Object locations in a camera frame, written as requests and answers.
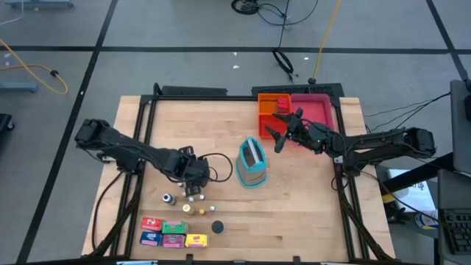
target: wooden table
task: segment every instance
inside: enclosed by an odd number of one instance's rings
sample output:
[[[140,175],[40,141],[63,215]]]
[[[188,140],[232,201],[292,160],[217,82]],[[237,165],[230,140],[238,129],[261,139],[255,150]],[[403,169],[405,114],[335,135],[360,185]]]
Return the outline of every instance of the wooden table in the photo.
[[[114,127],[123,134],[132,136],[139,100],[139,96],[121,98]],[[341,98],[341,109],[347,134],[365,133],[359,100]],[[257,135],[257,102],[159,101],[150,144],[175,149],[192,145],[197,155],[222,152],[235,160],[241,142],[247,136]],[[274,141],[261,140],[261,143],[268,161],[267,182],[259,188],[243,188],[234,173],[225,183],[208,183],[202,191],[207,199],[193,204],[205,210],[212,205],[216,207],[215,212],[205,216],[183,213],[182,205],[188,201],[181,196],[183,190],[148,165],[131,258],[183,260],[186,253],[193,253],[195,260],[212,261],[292,261],[294,255],[300,256],[302,261],[347,261],[339,198],[330,187],[332,159],[327,155],[314,155],[290,142],[276,154]],[[210,157],[208,160],[220,177],[227,176],[229,166],[224,158]],[[365,171],[375,173],[371,166]],[[114,164],[104,166],[97,198],[116,174]],[[97,243],[116,220],[123,180],[122,177],[106,193],[100,205]],[[357,177],[356,183],[366,228],[385,252],[394,257],[378,183],[367,176]],[[176,195],[177,205],[164,203],[164,193]],[[143,216],[186,221],[191,233],[209,235],[210,247],[176,250],[142,246],[139,238]],[[211,231],[211,223],[216,220],[224,222],[223,234],[216,235]],[[92,250],[91,222],[83,246],[84,254]],[[350,224],[356,256],[361,257],[358,234],[352,222]],[[123,253],[126,233],[127,225],[121,232],[118,253]]]

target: small bottle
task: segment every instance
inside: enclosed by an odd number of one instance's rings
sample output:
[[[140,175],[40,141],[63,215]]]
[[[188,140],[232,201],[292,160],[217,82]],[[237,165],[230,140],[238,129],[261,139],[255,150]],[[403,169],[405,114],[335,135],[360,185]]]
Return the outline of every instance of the small bottle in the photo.
[[[164,202],[166,202],[168,205],[175,205],[177,203],[177,200],[170,194],[164,194],[162,196],[162,199]]]
[[[194,209],[190,205],[186,204],[183,206],[183,211],[188,214],[188,215],[193,215],[194,214]]]

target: gray floor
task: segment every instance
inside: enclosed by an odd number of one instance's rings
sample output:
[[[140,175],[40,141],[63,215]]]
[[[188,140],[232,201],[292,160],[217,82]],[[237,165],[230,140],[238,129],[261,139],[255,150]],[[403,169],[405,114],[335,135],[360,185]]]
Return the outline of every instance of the gray floor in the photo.
[[[19,11],[0,0],[0,21]],[[270,1],[284,6],[284,1]],[[0,38],[10,45],[94,46],[110,0],[75,1],[76,8],[27,10],[24,19],[0,26]],[[458,49],[471,49],[471,2],[434,0]],[[313,1],[292,1],[291,20],[303,17]],[[284,46],[318,47],[335,1],[320,0],[307,21],[288,28]],[[230,0],[119,0],[106,46],[275,46],[280,28],[256,15],[230,9]],[[341,3],[328,47],[446,48],[423,0],[350,0]],[[0,67],[15,65],[0,52]],[[0,94],[0,113],[11,113],[17,125],[0,159],[0,264],[13,263],[35,211],[65,123],[90,60],[91,52],[19,52],[25,62],[57,69],[71,89],[61,96],[41,87],[37,93]],[[295,83],[312,75],[316,54],[288,54],[299,74]],[[471,69],[471,55],[460,56]],[[35,70],[61,89],[49,73]],[[323,54],[319,82],[341,82],[347,96],[360,98],[364,114],[388,110],[446,93],[459,79],[448,54]],[[32,80],[24,70],[0,71],[0,81]],[[123,95],[150,93],[152,84],[224,87],[231,95],[247,95],[256,85],[288,85],[270,53],[133,53],[102,52],[85,95],[77,123],[85,118],[113,121]],[[433,132],[438,154],[451,150],[450,102],[442,99],[405,123]],[[367,119],[374,127],[394,114]],[[401,158],[386,166],[410,169],[420,162]],[[78,257],[82,250],[101,166],[75,150],[64,157],[29,261]],[[430,264],[433,242],[392,227],[398,258]]]

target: red container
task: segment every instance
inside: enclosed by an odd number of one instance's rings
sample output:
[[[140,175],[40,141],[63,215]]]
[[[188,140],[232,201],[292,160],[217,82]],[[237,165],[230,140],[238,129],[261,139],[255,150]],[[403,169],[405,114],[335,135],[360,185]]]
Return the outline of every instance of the red container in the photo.
[[[283,134],[286,131],[286,123],[276,119],[272,116],[273,113],[276,113],[277,103],[279,102],[288,102],[288,111],[283,114],[288,114],[292,111],[291,109],[291,99],[289,94],[282,93],[260,93],[258,94],[258,135],[262,139],[271,139],[272,136],[266,130],[265,126],[272,128],[273,130]]]
[[[330,109],[330,99],[326,94],[292,94],[291,111],[301,107],[302,118],[313,122],[319,122],[335,129]]]

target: small snack box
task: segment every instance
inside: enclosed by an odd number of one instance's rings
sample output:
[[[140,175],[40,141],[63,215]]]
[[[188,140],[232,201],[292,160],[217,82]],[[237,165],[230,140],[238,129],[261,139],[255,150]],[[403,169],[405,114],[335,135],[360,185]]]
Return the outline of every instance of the small snack box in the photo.
[[[170,248],[184,248],[185,236],[184,235],[163,235],[163,247]]]
[[[162,224],[163,234],[187,234],[189,226],[181,221],[164,221]]]
[[[153,217],[143,217],[141,221],[141,228],[151,231],[162,230],[162,220]]]
[[[156,232],[142,232],[141,244],[148,246],[160,246],[162,244],[162,234]]]
[[[185,247],[208,247],[208,236],[188,234],[186,235]]]

